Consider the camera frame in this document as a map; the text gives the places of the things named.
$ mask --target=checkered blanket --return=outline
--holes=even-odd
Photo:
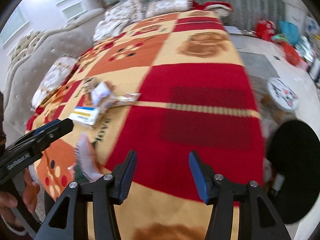
[[[68,84],[33,117],[32,129],[86,106],[85,77],[111,81],[116,95],[141,96],[134,106],[108,110],[94,130],[75,125],[44,151],[35,168],[53,198],[72,180],[67,168],[75,162],[82,131],[96,141],[102,173],[122,162],[130,149],[138,153],[128,199],[116,207],[123,240],[153,222],[207,227],[211,207],[198,197],[188,167],[191,150],[233,182],[262,182],[260,115],[243,63],[213,12],[140,21],[85,52],[78,64]],[[238,214],[235,206],[234,239]],[[88,225],[93,239],[92,215]]]

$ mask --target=gray mat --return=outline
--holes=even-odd
[[[270,77],[279,77],[278,73],[265,55],[248,52],[239,52],[239,54],[249,76],[258,111],[262,116],[262,135],[264,138],[268,138],[279,126],[273,118],[278,108],[273,102],[270,102],[267,106],[262,105],[260,102],[264,95],[268,93],[268,79]],[[286,114],[283,116],[282,121],[295,118],[294,114]]]

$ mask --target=tufted headboard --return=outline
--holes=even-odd
[[[51,32],[39,47],[19,64],[8,70],[4,92],[4,132],[7,145],[25,133],[25,124],[34,114],[31,99],[52,64],[63,54],[80,56],[93,46],[92,36],[97,23],[104,18],[88,12],[76,24]]]

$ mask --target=human hand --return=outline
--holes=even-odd
[[[22,194],[22,200],[30,213],[34,213],[37,206],[37,195],[40,191],[40,186],[36,182],[32,182],[28,169],[24,171],[24,180],[26,188]],[[0,214],[5,221],[15,227],[21,227],[20,221],[15,217],[10,208],[17,207],[17,199],[7,192],[0,191]]]

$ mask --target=round white stool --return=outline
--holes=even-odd
[[[276,122],[279,123],[284,113],[292,113],[299,107],[297,95],[287,87],[280,78],[272,77],[267,83],[268,94],[263,97],[261,103],[266,105],[271,100],[278,107]]]

